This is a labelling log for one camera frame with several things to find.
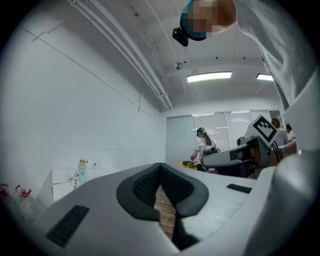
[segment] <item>person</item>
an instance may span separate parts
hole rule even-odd
[[[200,41],[225,32],[236,23],[242,33],[258,44],[283,108],[288,109],[319,63],[303,31],[279,1],[189,0],[182,11],[180,26],[184,33]],[[297,152],[295,140],[281,147],[285,155]]]
[[[292,133],[291,125],[288,123],[285,126],[285,132],[286,132],[286,135],[288,137],[289,142],[292,142],[293,141],[293,133]]]
[[[212,139],[209,135],[208,132],[206,131],[205,128],[198,128],[196,130],[196,136],[198,137],[196,140],[196,148],[194,149],[194,153],[191,156],[191,161],[194,161],[198,153],[200,152],[200,161],[204,157],[204,152],[210,152],[211,150],[215,151],[218,150],[217,144],[214,139]]]
[[[280,128],[280,121],[278,118],[272,118],[271,124],[276,128],[278,131],[275,142],[277,143],[278,147],[284,146],[289,143],[289,139],[287,133],[284,129]]]

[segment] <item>smoke detector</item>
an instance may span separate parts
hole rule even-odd
[[[182,67],[183,67],[183,65],[182,65],[181,62],[177,62],[177,63],[174,64],[174,68],[175,68],[176,70],[180,70],[180,69],[182,69]]]

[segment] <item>light blue bottle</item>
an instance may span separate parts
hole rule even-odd
[[[79,175],[79,182],[85,183],[87,181],[87,166],[86,163],[88,161],[84,159],[80,159],[79,165],[78,165],[78,175]]]

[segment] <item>black rectangular strip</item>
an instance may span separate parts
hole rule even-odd
[[[252,190],[251,187],[247,187],[247,186],[240,186],[240,185],[236,185],[236,184],[229,184],[227,186],[228,189],[231,189],[231,190],[236,190],[236,191],[240,191],[240,192],[243,192],[243,193],[247,193],[249,194]]]
[[[76,205],[50,230],[46,237],[58,246],[65,247],[83,221],[89,208]]]

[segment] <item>dark hair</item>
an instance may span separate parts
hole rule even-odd
[[[203,132],[205,131],[206,129],[205,128],[198,128],[198,130],[196,130],[196,135],[199,136],[199,134],[203,134],[203,137],[204,137],[204,140],[205,140],[205,144],[207,146],[211,146],[212,145],[212,142],[211,142],[211,139],[210,137],[208,136],[208,134],[206,132]]]
[[[280,127],[280,121],[278,118],[272,118],[271,119],[271,124],[275,127],[275,128],[279,128]]]

